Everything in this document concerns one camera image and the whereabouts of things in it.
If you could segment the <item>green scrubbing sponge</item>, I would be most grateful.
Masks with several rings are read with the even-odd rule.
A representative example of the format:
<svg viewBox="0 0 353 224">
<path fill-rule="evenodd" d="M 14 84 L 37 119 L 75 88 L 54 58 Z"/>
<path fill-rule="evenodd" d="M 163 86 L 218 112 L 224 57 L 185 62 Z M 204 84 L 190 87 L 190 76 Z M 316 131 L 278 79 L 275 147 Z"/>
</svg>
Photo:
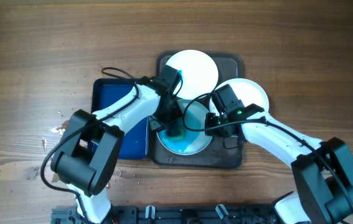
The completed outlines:
<svg viewBox="0 0 353 224">
<path fill-rule="evenodd" d="M 164 138 L 170 141 L 181 141 L 186 136 L 186 129 L 183 126 L 175 125 L 165 130 Z"/>
</svg>

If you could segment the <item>grey white plate bottom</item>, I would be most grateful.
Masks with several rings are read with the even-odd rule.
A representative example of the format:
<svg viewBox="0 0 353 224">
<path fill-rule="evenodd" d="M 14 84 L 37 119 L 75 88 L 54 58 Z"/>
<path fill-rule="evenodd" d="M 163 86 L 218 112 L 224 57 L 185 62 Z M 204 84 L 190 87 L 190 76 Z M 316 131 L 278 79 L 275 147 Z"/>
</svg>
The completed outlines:
<svg viewBox="0 0 353 224">
<path fill-rule="evenodd" d="M 191 129 L 204 129 L 205 116 L 208 109 L 201 103 L 193 102 L 184 117 L 185 124 Z M 185 128 L 182 118 L 177 119 L 176 128 L 181 132 L 181 136 L 169 137 L 166 131 L 157 133 L 159 142 L 170 152 L 181 155 L 190 156 L 204 150 L 212 140 L 211 136 L 205 135 L 204 132 L 195 132 Z"/>
</svg>

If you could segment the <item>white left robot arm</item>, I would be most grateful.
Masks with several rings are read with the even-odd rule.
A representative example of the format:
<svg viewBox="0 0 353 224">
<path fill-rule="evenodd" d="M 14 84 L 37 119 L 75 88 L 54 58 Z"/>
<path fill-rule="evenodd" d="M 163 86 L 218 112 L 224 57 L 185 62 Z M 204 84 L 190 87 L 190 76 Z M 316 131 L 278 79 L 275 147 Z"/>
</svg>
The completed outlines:
<svg viewBox="0 0 353 224">
<path fill-rule="evenodd" d="M 101 223 L 111 210 L 105 187 L 113 175 L 125 134 L 141 120 L 152 116 L 155 131 L 164 131 L 172 140 L 184 137 L 177 119 L 181 111 L 176 96 L 184 81 L 180 74 L 171 78 L 143 77 L 133 89 L 111 106 L 87 113 L 75 112 L 60 142 L 45 163 L 74 194 L 77 218 L 84 223 Z"/>
</svg>

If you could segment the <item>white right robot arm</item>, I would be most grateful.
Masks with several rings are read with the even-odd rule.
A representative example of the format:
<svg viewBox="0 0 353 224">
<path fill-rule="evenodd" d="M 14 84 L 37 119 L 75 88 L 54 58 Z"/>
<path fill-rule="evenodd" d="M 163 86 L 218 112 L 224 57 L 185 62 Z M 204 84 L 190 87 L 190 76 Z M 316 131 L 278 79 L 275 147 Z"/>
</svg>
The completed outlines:
<svg viewBox="0 0 353 224">
<path fill-rule="evenodd" d="M 353 155 L 344 141 L 312 138 L 277 121 L 256 83 L 226 83 L 210 97 L 216 111 L 205 119 L 207 134 L 240 136 L 291 168 L 297 191 L 275 205 L 285 223 L 339 223 L 353 215 Z"/>
</svg>

